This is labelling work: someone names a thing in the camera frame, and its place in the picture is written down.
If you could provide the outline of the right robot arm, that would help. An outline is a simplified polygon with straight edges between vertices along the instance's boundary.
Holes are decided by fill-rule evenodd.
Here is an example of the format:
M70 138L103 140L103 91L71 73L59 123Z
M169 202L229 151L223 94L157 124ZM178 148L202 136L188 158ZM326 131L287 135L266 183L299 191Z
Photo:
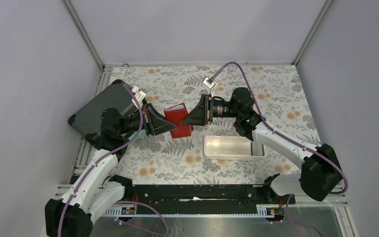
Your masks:
M236 88L229 101L203 94L197 106L182 120L185 125L206 126L215 118L234 118L236 132L253 145L264 145L278 152L300 171L276 174L264 183L264 199L278 202L284 195L306 194L315 201L323 201L343 180L334 149L327 145L312 146L278 132L253 109L254 98L249 89Z

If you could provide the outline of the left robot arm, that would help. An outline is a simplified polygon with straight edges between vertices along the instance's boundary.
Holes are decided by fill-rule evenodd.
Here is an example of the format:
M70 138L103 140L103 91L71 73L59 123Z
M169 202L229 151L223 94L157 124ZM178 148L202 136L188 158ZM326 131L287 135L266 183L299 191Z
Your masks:
M133 190L130 186L118 181L109 181L100 192L97 191L103 179L117 165L121 156L118 152L127 148L140 134L142 129L147 135L156 135L153 127L159 124L161 132L174 130L176 126L168 122L166 118L153 110L152 105L135 104L138 109L137 118L130 122L124 122L119 127L119 115L113 108L106 109L101 117L104 137L111 131L120 134L134 132L131 139L126 139L121 146L108 152L98 150L90 165L80 175L71 188L58 200L50 199L45 206L45 228L49 237L88 237L90 236L94 222L115 201L127 203L133 198Z

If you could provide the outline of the red card holder wallet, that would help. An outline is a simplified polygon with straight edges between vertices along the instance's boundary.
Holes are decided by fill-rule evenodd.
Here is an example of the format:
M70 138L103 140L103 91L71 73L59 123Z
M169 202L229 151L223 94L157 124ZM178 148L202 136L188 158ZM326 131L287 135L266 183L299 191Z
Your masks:
M189 115L185 103L180 103L165 109L164 114L166 120L173 123L177 127L176 129L170 131L173 139L191 136L193 126L182 124L182 121Z

